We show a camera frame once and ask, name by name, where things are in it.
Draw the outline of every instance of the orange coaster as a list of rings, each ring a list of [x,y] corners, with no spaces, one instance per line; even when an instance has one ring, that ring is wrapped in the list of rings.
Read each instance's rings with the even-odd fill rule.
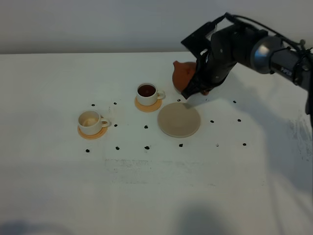
[[[95,139],[97,139],[97,138],[100,138],[101,136],[104,135],[104,133],[106,133],[107,129],[108,129],[107,127],[103,127],[103,128],[101,129],[101,131],[99,131],[97,134],[94,134],[94,135],[92,135],[92,136],[88,136],[88,135],[84,134],[84,133],[79,129],[79,126],[77,126],[78,134],[79,134],[81,137],[83,137],[84,139],[87,139],[87,140],[95,140]]]
[[[153,112],[155,110],[158,110],[161,107],[161,105],[162,105],[161,99],[158,99],[156,101],[156,103],[154,103],[153,105],[144,106],[138,102],[137,97],[135,98],[135,106],[137,107],[137,109],[139,109],[140,111],[143,111],[145,113],[150,113],[150,112]]]

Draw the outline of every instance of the coffee cup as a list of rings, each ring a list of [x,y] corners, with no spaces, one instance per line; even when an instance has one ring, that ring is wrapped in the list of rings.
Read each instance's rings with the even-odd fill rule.
[[[144,106],[150,106],[158,99],[164,99],[165,92],[158,91],[157,87],[151,83],[142,83],[137,88],[137,101]]]
[[[83,112],[78,118],[78,126],[82,133],[91,136],[101,131],[103,127],[108,127],[110,121],[94,110]]]

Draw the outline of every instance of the tabletop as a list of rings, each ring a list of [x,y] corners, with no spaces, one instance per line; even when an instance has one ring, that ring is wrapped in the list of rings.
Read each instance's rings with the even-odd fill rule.
[[[175,60],[195,58],[0,55],[0,234],[311,235],[306,91],[237,64],[209,95],[185,100]],[[161,108],[194,106],[199,130],[164,134],[161,108],[134,106],[144,82],[165,91]],[[90,109],[112,123],[97,140],[77,133]]]

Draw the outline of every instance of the terracotta teapot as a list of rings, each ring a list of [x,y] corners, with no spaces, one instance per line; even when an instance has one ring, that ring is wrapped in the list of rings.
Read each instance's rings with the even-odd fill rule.
[[[197,64],[195,62],[180,63],[175,61],[173,72],[173,84],[174,87],[181,93],[188,85],[189,81],[196,72]],[[203,95],[209,94],[209,92],[202,92]]]

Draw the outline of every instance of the round plate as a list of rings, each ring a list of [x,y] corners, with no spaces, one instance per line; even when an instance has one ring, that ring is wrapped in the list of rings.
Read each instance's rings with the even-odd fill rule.
[[[160,110],[157,116],[160,129],[167,135],[184,138],[196,133],[200,127],[200,115],[186,103],[172,103]]]

